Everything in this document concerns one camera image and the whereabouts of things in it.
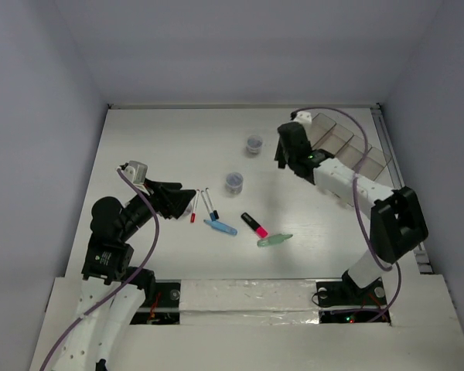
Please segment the clear jar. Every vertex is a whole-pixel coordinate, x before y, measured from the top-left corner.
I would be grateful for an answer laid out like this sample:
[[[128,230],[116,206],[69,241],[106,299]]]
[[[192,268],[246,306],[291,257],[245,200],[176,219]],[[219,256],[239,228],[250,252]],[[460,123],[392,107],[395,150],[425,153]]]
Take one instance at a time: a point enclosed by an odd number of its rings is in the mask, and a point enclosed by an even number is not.
[[[246,140],[245,153],[249,156],[256,156],[261,153],[263,148],[263,138],[260,135],[250,135]]]
[[[225,178],[225,189],[233,194],[237,195],[242,192],[244,185],[244,177],[239,172],[231,172],[227,174]]]

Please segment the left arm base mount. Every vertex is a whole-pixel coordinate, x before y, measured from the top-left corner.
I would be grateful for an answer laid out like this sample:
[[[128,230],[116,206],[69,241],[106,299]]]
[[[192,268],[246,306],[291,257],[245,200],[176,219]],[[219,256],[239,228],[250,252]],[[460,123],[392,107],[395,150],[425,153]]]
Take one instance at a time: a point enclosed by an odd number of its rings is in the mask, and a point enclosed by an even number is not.
[[[156,281],[155,293],[136,311],[131,325],[178,325],[180,281]]]

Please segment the pink highlighter marker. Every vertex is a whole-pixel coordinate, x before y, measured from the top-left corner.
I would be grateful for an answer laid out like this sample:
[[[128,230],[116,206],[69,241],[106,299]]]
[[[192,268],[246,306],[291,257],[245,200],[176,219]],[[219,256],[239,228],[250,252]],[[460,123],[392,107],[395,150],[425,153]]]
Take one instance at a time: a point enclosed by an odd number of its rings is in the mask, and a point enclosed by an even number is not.
[[[241,219],[259,236],[261,239],[268,236],[268,231],[250,214],[242,213]]]

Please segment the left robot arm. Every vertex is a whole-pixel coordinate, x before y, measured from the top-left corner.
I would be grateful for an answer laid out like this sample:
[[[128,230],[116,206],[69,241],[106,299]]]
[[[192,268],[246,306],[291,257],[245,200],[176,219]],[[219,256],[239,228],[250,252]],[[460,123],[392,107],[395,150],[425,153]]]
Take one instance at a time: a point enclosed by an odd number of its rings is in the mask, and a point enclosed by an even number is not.
[[[75,318],[50,348],[42,370],[110,369],[136,311],[155,300],[155,274],[145,265],[159,239],[159,221],[180,218],[196,190],[175,182],[123,181],[135,191],[130,201],[121,204],[106,196],[92,206]],[[155,223],[153,240],[133,267],[128,240],[149,220]]]

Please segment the black capped white pen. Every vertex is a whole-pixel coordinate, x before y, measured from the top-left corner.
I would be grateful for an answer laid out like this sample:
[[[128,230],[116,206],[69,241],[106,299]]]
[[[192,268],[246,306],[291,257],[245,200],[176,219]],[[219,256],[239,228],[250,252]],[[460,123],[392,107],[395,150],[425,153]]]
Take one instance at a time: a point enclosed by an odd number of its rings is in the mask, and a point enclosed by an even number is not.
[[[205,194],[206,194],[208,203],[210,205],[210,208],[211,208],[211,210],[213,212],[213,217],[214,217],[215,220],[218,220],[220,218],[219,213],[217,212],[217,208],[213,204],[213,200],[212,200],[211,195],[210,195],[210,189],[208,187],[205,188]]]

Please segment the red capped white pen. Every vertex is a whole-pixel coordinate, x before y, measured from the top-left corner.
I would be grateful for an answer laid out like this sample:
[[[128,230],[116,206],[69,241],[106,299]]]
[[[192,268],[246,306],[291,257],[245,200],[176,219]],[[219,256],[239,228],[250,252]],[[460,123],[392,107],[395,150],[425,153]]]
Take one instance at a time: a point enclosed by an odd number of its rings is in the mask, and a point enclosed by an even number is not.
[[[190,223],[195,223],[196,209],[197,209],[197,206],[198,206],[199,199],[200,199],[200,190],[197,189],[196,194],[195,194],[195,196],[193,198],[192,209],[191,209],[190,219],[189,219]]]

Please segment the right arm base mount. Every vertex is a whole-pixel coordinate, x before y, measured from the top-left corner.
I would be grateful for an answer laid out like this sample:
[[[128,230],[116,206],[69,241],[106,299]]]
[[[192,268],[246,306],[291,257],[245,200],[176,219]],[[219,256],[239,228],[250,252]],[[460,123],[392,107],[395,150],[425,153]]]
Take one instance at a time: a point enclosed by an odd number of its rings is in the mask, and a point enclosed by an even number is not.
[[[363,289],[347,274],[340,280],[318,281],[311,300],[322,324],[391,323],[381,278]]]

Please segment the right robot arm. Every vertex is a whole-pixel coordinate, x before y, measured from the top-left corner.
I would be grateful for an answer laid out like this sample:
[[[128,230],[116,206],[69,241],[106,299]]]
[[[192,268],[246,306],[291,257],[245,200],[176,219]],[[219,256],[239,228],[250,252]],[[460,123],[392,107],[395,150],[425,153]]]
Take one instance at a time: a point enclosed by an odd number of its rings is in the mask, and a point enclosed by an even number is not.
[[[359,224],[370,222],[363,234],[367,252],[343,273],[340,293],[357,303],[368,295],[369,286],[391,270],[408,252],[428,237],[416,192],[381,185],[355,173],[330,152],[313,149],[302,124],[291,121],[278,127],[275,161],[290,168],[299,178],[329,191],[354,207]]]

